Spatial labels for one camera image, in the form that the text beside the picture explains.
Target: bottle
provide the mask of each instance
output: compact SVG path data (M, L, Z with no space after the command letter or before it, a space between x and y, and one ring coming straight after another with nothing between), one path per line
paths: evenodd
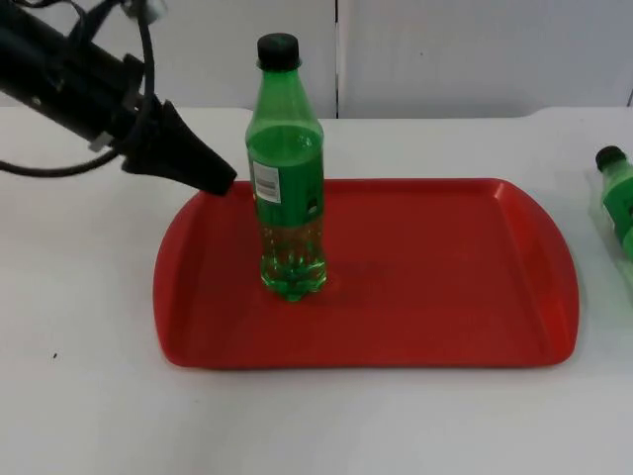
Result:
M626 154L610 145L595 157L604 180L602 206L629 259L633 259L633 166Z
M261 279L286 300L298 301L326 278L323 129L299 77L297 39L266 35L257 54L262 81L246 147L263 247Z

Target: red tray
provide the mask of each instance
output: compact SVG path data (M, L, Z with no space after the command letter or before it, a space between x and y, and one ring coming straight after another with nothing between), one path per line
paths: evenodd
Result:
M325 184L328 280L287 303L259 280L248 183L200 193L163 240L154 313L167 358L214 369L540 366L576 344L565 241L495 179Z

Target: barcode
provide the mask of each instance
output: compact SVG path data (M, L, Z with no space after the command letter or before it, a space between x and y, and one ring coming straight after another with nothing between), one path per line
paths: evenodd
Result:
M272 166L261 165L255 161L253 162L253 175L257 196L262 200L281 203L279 170Z

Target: black cable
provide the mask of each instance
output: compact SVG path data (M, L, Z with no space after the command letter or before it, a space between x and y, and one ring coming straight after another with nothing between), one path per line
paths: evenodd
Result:
M14 0L18 5L40 5L47 3L52 5L59 2L72 2L72 0L41 0L35 4L27 2L26 0ZM151 44L151 35L149 33L149 24L146 17L144 4L146 0L141 0L142 5L138 9L138 32L140 33L140 42L142 45L142 56L144 62L144 96L140 104L140 111L136 116L136 120L130 133L122 141L116 144L111 150L105 152L97 158L79 163L77 165L71 165L60 168L31 168L27 166L20 166L13 163L0 160L0 171L6 171L20 176L29 176L33 178L63 178L66 176L79 175L95 168L99 168L112 160L117 158L121 153L124 153L130 146L136 145L139 139L142 137L143 130L151 114L152 102L154 97L154 83L155 83L155 65L154 65L154 52Z
M73 0L40 0L38 2L30 2L28 0L13 0L13 3L23 8L30 8L33 10L40 10L43 8L51 7L52 5L56 5L59 3L65 3L74 8L75 12L77 12L77 33L78 37L74 41L74 47L78 47L80 45L80 39L83 37L83 32L85 30L86 24L86 11L77 5Z

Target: white table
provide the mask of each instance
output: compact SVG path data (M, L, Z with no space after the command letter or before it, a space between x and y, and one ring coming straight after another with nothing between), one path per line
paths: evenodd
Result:
M249 113L182 112L245 178ZM329 176L498 176L540 202L581 282L572 358L518 371L181 369L158 347L151 283L193 191L116 164L65 180L0 174L0 473L633 473L633 291L588 213L595 152L633 152L633 111L323 126ZM4 160L90 156L24 109L0 109L0 131Z

